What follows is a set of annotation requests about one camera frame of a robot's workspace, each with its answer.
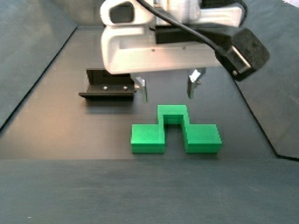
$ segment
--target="dark gray table surface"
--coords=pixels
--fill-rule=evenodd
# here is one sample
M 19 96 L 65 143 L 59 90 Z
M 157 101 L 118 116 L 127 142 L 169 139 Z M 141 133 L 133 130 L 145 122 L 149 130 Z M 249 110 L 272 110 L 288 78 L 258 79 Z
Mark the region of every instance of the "dark gray table surface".
M 224 69 L 194 99 L 186 72 L 144 73 L 148 100 L 85 102 L 85 68 L 102 68 L 101 29 L 79 28 L 0 133 L 1 223 L 270 223 L 299 221 L 297 162 L 276 158 Z M 133 123 L 185 104 L 216 123 L 217 155 L 185 155 L 178 127 L 162 155 L 132 155 Z

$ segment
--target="green building blocks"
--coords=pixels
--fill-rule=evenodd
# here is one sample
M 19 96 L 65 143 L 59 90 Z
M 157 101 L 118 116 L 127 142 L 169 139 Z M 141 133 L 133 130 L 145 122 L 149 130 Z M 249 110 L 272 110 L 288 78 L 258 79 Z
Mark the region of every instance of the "green building blocks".
M 190 124 L 185 105 L 158 105 L 157 124 L 133 124 L 132 152 L 164 153 L 164 125 L 180 124 L 185 153 L 217 153 L 221 146 L 214 124 Z

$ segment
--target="black bracket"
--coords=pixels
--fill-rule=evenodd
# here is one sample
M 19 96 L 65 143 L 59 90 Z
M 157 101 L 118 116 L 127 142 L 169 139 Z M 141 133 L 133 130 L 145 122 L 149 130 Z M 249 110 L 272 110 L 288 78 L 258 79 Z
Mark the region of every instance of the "black bracket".
M 86 69 L 87 90 L 78 93 L 85 99 L 132 98 L 134 97 L 134 82 L 129 73 L 111 75 L 102 69 Z

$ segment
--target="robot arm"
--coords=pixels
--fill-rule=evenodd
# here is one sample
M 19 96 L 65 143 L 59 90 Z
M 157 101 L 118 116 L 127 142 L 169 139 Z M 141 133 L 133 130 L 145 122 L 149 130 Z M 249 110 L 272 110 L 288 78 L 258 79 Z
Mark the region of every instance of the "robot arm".
M 99 16 L 107 72 L 134 78 L 141 72 L 221 64 L 236 80 L 252 74 L 268 60 L 266 49 L 253 33 L 238 28 L 241 8 L 210 8 L 212 1 L 222 2 L 205 0 L 201 9 L 198 0 L 106 0 Z

